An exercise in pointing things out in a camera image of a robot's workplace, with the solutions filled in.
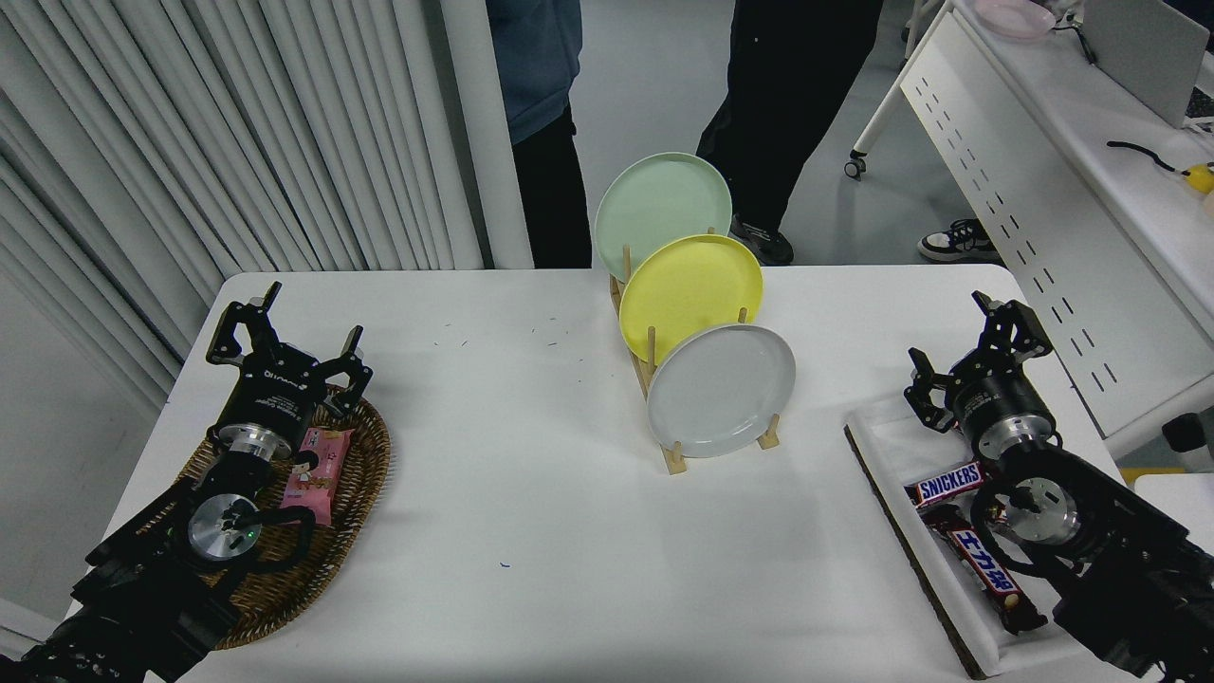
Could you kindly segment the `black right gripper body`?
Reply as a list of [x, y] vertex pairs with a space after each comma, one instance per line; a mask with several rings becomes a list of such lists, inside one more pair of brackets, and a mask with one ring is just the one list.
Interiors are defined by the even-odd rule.
[[1055, 419], [1012, 355], [971, 351], [951, 371], [949, 410], [964, 434], [983, 434], [1010, 419], [1028, 419], [1038, 434], [1053, 434]]

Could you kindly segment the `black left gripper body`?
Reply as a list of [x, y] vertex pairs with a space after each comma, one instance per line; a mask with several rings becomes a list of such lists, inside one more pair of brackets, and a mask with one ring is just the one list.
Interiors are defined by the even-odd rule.
[[327, 395], [318, 366], [320, 362], [293, 346], [246, 355], [215, 429], [257, 425], [284, 442], [304, 442], [316, 408]]

